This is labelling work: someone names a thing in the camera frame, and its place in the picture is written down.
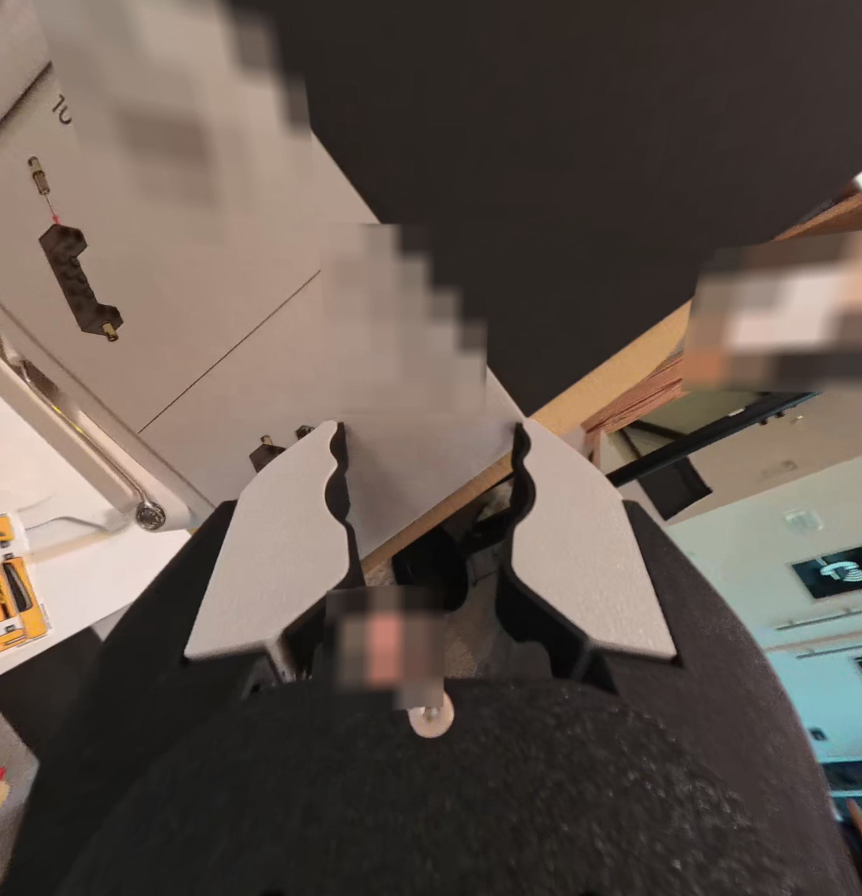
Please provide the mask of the black partition panel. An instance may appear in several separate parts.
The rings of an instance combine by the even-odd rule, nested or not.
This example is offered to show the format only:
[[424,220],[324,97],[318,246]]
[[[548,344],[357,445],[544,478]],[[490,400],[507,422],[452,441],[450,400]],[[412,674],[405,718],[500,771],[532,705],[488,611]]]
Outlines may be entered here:
[[862,1],[226,4],[528,415],[862,170]]

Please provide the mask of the orange sticker sheet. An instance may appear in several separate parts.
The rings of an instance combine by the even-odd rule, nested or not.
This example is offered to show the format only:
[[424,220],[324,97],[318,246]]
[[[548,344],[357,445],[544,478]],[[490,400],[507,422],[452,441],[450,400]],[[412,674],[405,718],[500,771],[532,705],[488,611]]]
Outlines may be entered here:
[[0,655],[47,636],[51,623],[28,563],[28,539],[19,518],[0,513]]

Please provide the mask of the building instruction booklet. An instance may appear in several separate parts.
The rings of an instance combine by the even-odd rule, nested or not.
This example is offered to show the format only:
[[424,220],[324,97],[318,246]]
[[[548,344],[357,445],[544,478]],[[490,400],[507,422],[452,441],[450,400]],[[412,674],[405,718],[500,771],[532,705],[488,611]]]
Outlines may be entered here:
[[198,523],[262,437],[346,428],[362,554],[510,451],[515,401],[421,245],[310,126],[235,2],[0,2],[0,337],[123,475]]

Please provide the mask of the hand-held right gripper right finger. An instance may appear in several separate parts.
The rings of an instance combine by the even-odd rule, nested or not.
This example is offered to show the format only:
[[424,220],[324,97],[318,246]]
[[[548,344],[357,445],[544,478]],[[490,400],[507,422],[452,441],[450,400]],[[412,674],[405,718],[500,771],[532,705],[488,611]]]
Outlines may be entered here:
[[678,649],[627,510],[591,462],[534,420],[517,423],[497,620],[555,678],[600,657],[672,663]]

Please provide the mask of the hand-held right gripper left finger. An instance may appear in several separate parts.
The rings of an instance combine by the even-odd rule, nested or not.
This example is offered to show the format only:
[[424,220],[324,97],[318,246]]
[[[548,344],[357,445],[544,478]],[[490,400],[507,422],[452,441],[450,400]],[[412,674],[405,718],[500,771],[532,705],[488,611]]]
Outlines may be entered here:
[[364,583],[347,521],[346,429],[326,421],[271,460],[242,491],[184,656],[265,654],[304,678],[329,591]]

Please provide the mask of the black stand pole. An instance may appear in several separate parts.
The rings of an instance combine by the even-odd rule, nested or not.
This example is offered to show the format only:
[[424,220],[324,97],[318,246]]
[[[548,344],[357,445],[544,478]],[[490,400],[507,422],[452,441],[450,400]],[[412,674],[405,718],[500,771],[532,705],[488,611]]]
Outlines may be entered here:
[[690,455],[720,442],[755,425],[762,425],[804,402],[816,398],[820,392],[770,392],[754,402],[719,420],[684,434],[658,450],[643,455],[605,475],[614,487],[622,487],[669,467]]

